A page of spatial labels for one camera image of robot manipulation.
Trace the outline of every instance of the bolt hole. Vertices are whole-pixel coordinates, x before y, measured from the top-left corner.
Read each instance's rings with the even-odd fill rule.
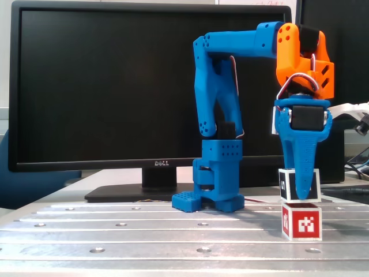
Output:
[[[308,248],[308,249],[305,249],[305,251],[308,253],[314,253],[314,254],[322,253],[322,251],[320,251],[317,248]]]
[[[212,250],[210,248],[208,248],[208,247],[202,247],[202,248],[198,248],[196,251],[197,252],[200,252],[200,253],[209,253]]]
[[[91,249],[90,252],[91,253],[103,253],[103,252],[105,252],[105,249],[101,248],[101,247],[96,247],[94,249]]]

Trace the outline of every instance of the metal plate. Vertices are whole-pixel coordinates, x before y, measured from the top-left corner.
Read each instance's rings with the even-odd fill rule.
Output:
[[[0,227],[0,272],[365,276],[369,206],[319,206],[323,241],[290,242],[280,204],[247,204],[233,214],[187,214],[170,203],[53,205]]]

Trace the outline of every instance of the white wall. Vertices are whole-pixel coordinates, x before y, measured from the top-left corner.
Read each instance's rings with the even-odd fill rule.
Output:
[[[0,107],[9,106],[10,11],[13,1],[14,0],[0,0]],[[214,0],[131,0],[131,1],[61,0],[61,1],[214,4]]]

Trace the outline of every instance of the cube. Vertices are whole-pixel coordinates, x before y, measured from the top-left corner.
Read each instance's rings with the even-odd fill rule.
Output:
[[[312,184],[308,197],[304,200],[298,198],[295,183],[295,169],[279,169],[279,188],[282,200],[288,203],[311,203],[321,201],[321,182],[319,169],[314,169]]]
[[[282,203],[282,233],[290,241],[321,241],[322,209],[311,203]]]

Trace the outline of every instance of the monitor stand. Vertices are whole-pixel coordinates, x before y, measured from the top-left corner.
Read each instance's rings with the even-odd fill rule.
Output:
[[[89,203],[172,201],[173,194],[192,191],[193,183],[177,185],[177,168],[143,168],[142,184],[101,186],[85,195]]]

